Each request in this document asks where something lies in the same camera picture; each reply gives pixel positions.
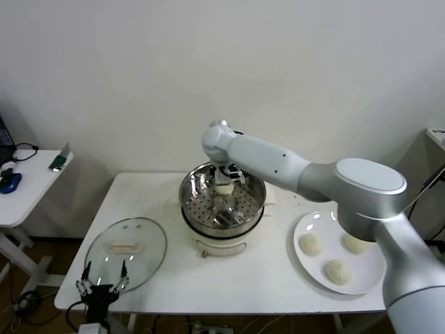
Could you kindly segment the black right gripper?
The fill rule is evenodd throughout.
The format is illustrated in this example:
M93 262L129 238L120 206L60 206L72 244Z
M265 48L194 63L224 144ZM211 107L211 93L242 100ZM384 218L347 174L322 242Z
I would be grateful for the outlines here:
M215 166L214 183L216 185L228 185L232 183L232 179L224 166Z

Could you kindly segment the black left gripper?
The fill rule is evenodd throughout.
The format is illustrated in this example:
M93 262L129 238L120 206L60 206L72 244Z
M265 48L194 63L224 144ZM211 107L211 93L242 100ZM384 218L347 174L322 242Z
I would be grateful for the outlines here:
M89 281L89 273L92 262L89 261L81 274L81 279L76 281L76 288L82 296L82 302L87 305L87 322L105 322L108 316L110 304L118 300L121 291L127 286L127 266L122 261L120 279L113 285L92 286Z

